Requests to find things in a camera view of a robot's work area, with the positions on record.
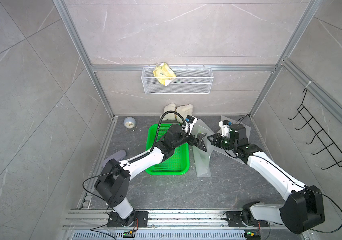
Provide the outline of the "clear zip-top bag stack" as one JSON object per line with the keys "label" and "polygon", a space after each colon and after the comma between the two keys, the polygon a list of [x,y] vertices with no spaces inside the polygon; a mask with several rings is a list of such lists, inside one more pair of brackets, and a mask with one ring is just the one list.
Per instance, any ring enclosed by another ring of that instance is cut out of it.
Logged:
{"label": "clear zip-top bag stack", "polygon": [[196,173],[199,178],[212,176],[210,170],[210,159],[213,148],[210,143],[207,143],[207,141],[203,141],[203,145],[205,145],[205,151],[193,146]]}

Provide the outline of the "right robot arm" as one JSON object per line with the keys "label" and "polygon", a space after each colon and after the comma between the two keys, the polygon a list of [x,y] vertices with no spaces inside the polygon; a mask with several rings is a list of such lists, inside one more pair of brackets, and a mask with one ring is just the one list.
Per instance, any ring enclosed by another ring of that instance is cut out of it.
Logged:
{"label": "right robot arm", "polygon": [[275,164],[255,144],[248,142],[242,125],[221,125],[222,132],[208,136],[211,145],[233,152],[233,156],[256,170],[282,196],[282,205],[251,202],[243,206],[242,223],[251,227],[260,221],[284,225],[294,234],[301,234],[325,222],[321,191],[295,179]]}

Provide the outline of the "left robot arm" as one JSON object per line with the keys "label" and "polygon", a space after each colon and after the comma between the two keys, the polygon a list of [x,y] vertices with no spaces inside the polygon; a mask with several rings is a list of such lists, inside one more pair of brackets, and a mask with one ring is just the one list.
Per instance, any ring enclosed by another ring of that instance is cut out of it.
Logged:
{"label": "left robot arm", "polygon": [[135,209],[127,199],[130,181],[146,169],[171,158],[176,148],[189,144],[206,152],[206,133],[193,135],[182,125],[172,124],[147,151],[127,160],[109,160],[97,178],[94,188],[125,225],[135,219]]}

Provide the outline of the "white plush toy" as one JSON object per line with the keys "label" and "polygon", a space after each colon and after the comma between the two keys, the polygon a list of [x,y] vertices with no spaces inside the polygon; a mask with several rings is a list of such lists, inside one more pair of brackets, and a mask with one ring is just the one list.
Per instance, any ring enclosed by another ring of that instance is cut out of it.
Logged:
{"label": "white plush toy", "polygon": [[[175,111],[179,113],[183,117],[183,119],[186,119],[188,115],[190,116],[193,115],[193,105],[188,104],[188,105],[177,107],[176,104],[171,103],[164,107],[163,112],[165,113],[167,111]],[[162,120],[163,121],[178,121],[179,123],[183,123],[182,118],[180,118],[178,115],[174,113],[167,114]]]}

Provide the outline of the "yellow snack packet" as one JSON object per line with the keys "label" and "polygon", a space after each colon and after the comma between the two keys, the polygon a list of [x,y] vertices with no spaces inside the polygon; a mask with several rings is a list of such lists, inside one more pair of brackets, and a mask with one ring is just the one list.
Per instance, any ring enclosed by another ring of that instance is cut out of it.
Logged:
{"label": "yellow snack packet", "polygon": [[159,63],[153,70],[154,77],[158,82],[164,86],[168,86],[177,79],[174,71],[168,66],[167,63]]}

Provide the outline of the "grey glasses case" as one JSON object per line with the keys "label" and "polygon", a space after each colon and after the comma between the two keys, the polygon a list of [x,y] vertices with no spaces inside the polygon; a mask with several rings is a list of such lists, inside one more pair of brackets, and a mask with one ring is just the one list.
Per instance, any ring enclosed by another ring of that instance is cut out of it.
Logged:
{"label": "grey glasses case", "polygon": [[110,160],[116,160],[117,162],[123,160],[126,158],[126,151],[125,150],[119,150],[116,153],[110,155],[109,157],[106,157],[102,163],[102,167],[104,168],[105,165],[110,161]]}

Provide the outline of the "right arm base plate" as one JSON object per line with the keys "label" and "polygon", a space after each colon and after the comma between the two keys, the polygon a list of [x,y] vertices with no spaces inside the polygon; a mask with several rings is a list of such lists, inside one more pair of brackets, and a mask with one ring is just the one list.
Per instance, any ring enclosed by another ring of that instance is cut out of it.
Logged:
{"label": "right arm base plate", "polygon": [[223,214],[223,219],[227,221],[229,227],[267,228],[270,226],[267,221],[252,220],[251,222],[244,222],[241,211],[226,211]]}

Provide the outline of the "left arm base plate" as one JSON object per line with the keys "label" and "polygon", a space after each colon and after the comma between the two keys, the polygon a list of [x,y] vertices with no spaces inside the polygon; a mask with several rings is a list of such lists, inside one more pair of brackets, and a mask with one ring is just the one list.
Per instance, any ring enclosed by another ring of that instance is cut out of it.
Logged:
{"label": "left arm base plate", "polygon": [[110,212],[107,226],[115,227],[147,227],[148,211],[133,211],[127,218],[123,219],[116,212]]}

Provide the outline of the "aluminium mounting rail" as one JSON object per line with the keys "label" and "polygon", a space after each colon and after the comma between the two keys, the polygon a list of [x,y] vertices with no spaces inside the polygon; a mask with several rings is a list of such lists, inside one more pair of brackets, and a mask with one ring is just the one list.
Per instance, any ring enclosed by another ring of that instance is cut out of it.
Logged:
{"label": "aluminium mounting rail", "polygon": [[295,235],[283,225],[267,228],[229,227],[226,211],[239,210],[139,210],[148,211],[147,227],[107,226],[105,210],[70,210],[62,222],[60,240],[315,240],[311,231]]}

